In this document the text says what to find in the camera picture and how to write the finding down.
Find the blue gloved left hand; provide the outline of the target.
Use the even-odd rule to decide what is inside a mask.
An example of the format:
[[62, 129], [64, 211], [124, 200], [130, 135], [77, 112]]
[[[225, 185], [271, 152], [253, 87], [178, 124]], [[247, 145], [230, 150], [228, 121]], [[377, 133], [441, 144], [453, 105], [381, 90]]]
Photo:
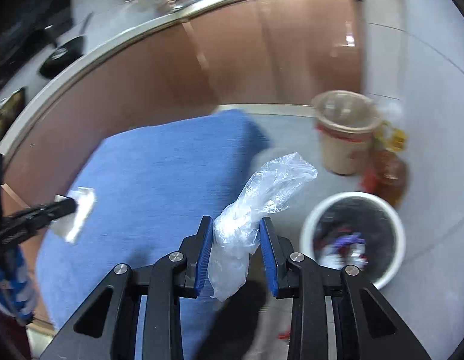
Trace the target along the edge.
[[0, 312], [20, 326], [33, 321], [37, 295], [20, 247], [0, 257]]

